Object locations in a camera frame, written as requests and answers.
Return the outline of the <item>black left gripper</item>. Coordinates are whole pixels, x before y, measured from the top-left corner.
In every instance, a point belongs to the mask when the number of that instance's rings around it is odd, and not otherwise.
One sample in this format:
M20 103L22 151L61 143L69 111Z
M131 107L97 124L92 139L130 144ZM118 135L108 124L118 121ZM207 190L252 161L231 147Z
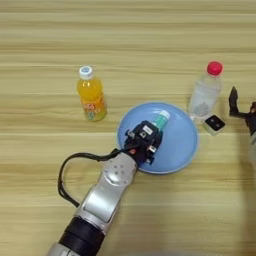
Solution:
M134 132L127 130L125 132L127 136L123 152L131 156L135 161L146 161L149 164L154 162L154 154L157 149L152 146L152 137L145 134L135 134Z

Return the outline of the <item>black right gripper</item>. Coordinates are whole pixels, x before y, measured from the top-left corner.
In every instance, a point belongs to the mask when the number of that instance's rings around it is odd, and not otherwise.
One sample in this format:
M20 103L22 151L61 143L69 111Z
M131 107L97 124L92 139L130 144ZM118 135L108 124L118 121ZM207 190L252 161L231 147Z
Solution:
M229 114L234 117L239 116L239 110L237 107L238 93L235 87L231 89L229 95ZM245 119L246 125L249 128L251 134L256 132L256 102L253 102L250 111L248 113L240 113L240 116Z

